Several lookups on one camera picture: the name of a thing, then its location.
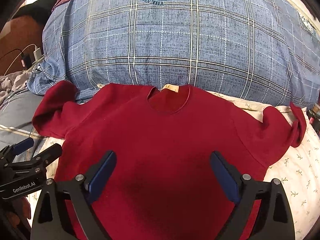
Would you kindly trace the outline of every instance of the sweatshirt sleeve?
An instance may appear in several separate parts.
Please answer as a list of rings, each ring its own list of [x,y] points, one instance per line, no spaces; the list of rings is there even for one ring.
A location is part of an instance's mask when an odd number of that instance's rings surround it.
[[[66,133],[86,116],[86,107],[75,103],[77,88],[60,81],[45,93],[32,124],[41,136],[64,138]]]
[[[307,124],[301,108],[290,103],[296,117],[292,126],[274,107],[263,111],[262,122],[235,106],[231,111],[237,134],[252,157],[264,167],[282,158],[289,146],[298,147],[306,132]]]

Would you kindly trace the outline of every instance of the charging cable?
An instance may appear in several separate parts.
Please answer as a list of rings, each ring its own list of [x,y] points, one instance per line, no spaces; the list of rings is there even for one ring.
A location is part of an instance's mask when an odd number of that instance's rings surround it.
[[[4,57],[4,56],[7,56],[8,54],[10,54],[11,52],[15,51],[15,50],[19,50],[21,52],[21,55],[23,56],[23,52],[21,49],[13,49],[11,51],[9,51],[8,53],[4,54],[2,57],[0,57],[0,60]]]
[[[21,53],[12,61],[12,63],[10,64],[10,66],[8,67],[8,69],[6,70],[6,72],[4,73],[4,76],[7,74],[8,70],[11,68],[12,64],[16,61],[16,59],[17,59],[20,55],[23,57],[23,56],[24,56],[24,55],[23,55],[23,52],[24,52],[27,48],[29,48],[30,46],[35,46],[35,51],[33,52],[34,55],[35,55],[36,50],[41,50],[40,48],[38,48],[38,47],[36,46],[36,44],[30,44],[30,45],[26,46],[22,51],[21,51],[20,49],[14,49],[14,50],[20,50]]]

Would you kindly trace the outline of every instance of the blue plaid pillowcase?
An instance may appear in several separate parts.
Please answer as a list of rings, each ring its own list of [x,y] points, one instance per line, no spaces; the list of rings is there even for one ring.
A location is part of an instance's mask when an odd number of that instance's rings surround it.
[[[39,95],[65,79],[77,99],[110,82],[192,84],[274,106],[319,95],[319,36],[286,0],[71,0],[43,44],[28,80]]]

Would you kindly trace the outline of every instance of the bed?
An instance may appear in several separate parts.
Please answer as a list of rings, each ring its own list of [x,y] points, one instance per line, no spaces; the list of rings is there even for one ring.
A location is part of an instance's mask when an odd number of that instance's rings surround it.
[[[269,106],[215,92],[210,93],[234,103],[260,121],[262,121],[262,111]],[[277,109],[292,124],[295,117],[290,107],[278,106]],[[269,167],[264,179],[264,181],[271,181],[273,178],[278,178],[283,184],[292,211],[296,240],[302,240],[307,235],[320,214],[320,180],[318,178],[320,176],[320,140],[308,123],[306,114],[305,119],[307,121],[307,130],[301,145],[297,148],[290,147],[278,162]],[[63,142],[63,139],[47,138],[40,152],[54,143],[62,145]],[[58,160],[48,166],[48,178],[54,178],[57,166]],[[28,196],[28,200],[31,203],[32,216],[40,192],[37,191]]]

